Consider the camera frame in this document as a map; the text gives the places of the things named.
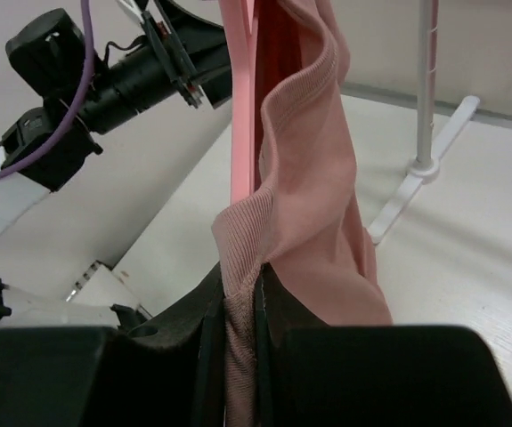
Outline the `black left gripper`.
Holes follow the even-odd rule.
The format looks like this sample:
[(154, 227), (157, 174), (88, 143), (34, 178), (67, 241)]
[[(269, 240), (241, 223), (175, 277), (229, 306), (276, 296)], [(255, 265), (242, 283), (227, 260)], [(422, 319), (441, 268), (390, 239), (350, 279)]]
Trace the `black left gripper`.
[(142, 11), (142, 29), (173, 93), (198, 108), (217, 109), (232, 96), (232, 67), (223, 27), (184, 10), (174, 1), (156, 1), (161, 20)]

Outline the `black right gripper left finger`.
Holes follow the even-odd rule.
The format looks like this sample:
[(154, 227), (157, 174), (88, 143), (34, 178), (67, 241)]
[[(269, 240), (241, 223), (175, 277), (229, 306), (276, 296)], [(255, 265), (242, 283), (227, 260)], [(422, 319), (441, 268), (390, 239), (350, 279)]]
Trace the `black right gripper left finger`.
[(117, 328), (4, 327), (0, 279), (0, 426), (221, 426), (223, 286), (214, 267), (187, 295)]

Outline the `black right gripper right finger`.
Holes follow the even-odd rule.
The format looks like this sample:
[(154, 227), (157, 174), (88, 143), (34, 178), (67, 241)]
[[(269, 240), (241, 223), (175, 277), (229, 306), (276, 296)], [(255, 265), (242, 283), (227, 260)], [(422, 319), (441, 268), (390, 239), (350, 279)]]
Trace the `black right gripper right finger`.
[(263, 426), (512, 426), (489, 347), (463, 326), (329, 326), (265, 266), (256, 280)]

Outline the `pink plastic hanger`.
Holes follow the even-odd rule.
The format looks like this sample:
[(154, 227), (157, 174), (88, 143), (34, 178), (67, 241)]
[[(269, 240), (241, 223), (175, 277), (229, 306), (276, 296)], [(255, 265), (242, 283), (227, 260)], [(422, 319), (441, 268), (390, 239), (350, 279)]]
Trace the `pink plastic hanger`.
[(256, 183), (255, 85), (257, 1), (220, 0), (232, 69), (231, 202), (249, 197)]

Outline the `pink t-shirt with print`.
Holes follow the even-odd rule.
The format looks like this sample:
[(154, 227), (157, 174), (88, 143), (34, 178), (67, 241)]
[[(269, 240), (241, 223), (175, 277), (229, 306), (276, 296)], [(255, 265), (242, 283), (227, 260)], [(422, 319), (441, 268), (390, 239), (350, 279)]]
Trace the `pink t-shirt with print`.
[(256, 128), (260, 187), (213, 233), (225, 307), (225, 422), (256, 425), (254, 297), (261, 267), (331, 326), (387, 326), (374, 245), (362, 225), (340, 86), (350, 53), (328, 1), (263, 1)]

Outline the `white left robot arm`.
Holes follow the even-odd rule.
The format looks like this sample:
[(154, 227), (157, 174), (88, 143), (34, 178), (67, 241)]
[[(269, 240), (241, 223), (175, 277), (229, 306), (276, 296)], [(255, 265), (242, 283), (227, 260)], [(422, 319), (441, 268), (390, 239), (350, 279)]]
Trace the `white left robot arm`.
[(218, 108), (232, 94), (224, 29), (173, 1), (126, 1), (140, 35), (110, 63), (94, 48), (89, 15), (77, 26), (63, 9), (32, 20), (5, 47), (12, 68), (42, 98), (0, 141), (0, 236), (24, 213), (62, 189), (95, 141), (179, 95)]

